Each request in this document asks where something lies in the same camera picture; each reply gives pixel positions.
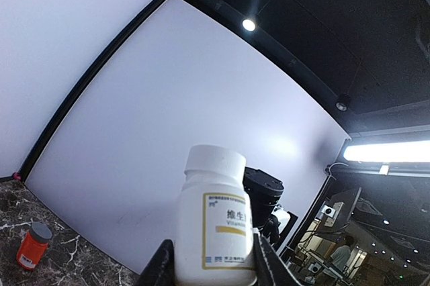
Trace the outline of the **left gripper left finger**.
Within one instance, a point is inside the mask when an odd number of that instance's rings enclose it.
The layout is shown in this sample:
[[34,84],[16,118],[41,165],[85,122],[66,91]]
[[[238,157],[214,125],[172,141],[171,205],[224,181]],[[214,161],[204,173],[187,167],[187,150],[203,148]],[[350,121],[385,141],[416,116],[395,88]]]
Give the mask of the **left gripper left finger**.
[[163,240],[133,286],[174,286],[174,245]]

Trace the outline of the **orange pill bottle grey cap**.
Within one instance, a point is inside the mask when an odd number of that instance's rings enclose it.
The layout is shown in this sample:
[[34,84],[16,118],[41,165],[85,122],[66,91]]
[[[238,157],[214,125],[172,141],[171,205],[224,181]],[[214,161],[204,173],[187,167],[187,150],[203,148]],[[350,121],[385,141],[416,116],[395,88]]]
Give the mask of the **orange pill bottle grey cap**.
[[32,222],[16,255],[17,263],[24,269],[34,270],[52,239],[50,228],[42,222]]

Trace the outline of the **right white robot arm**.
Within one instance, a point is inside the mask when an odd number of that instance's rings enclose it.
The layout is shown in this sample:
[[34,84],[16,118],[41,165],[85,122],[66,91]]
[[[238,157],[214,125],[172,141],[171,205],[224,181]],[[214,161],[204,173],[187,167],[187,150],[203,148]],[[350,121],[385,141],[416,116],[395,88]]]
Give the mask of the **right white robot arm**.
[[253,227],[266,237],[275,250],[281,248],[298,216],[280,203],[283,183],[260,169],[245,168],[243,186],[251,200]]

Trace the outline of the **small white pill bottle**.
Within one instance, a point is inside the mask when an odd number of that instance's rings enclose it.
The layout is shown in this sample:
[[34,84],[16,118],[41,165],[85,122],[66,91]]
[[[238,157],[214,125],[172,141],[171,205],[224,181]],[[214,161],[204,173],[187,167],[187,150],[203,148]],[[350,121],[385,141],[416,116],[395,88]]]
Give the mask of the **small white pill bottle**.
[[193,146],[177,202],[176,285],[254,285],[251,202],[246,159],[212,145]]

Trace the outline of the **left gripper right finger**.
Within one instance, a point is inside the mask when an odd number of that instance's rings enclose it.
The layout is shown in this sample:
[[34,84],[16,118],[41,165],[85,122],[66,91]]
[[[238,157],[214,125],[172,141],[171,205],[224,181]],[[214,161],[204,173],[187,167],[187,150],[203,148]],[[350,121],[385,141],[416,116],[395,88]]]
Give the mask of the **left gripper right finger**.
[[254,231],[254,262],[259,286],[299,286],[301,283],[289,271],[267,238]]

